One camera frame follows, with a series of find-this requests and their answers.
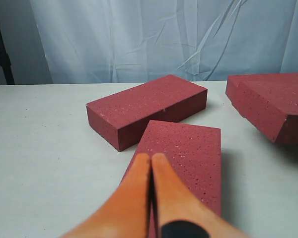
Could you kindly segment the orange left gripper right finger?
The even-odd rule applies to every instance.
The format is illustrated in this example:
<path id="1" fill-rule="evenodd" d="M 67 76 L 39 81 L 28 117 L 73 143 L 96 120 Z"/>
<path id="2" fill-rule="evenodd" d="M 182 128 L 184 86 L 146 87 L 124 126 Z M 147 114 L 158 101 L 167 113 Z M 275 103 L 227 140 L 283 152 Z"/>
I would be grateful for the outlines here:
<path id="1" fill-rule="evenodd" d="M 183 183 L 163 153 L 151 158 L 158 238 L 244 238 Z"/>

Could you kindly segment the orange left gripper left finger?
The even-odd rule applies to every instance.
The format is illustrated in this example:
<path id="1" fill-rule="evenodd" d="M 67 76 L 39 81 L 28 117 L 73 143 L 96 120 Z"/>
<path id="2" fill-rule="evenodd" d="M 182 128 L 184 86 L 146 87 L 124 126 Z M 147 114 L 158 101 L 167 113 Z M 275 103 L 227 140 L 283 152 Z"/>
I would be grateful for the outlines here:
<path id="1" fill-rule="evenodd" d="M 137 154 L 110 198 L 64 238 L 146 238 L 149 230 L 151 161 Z"/>

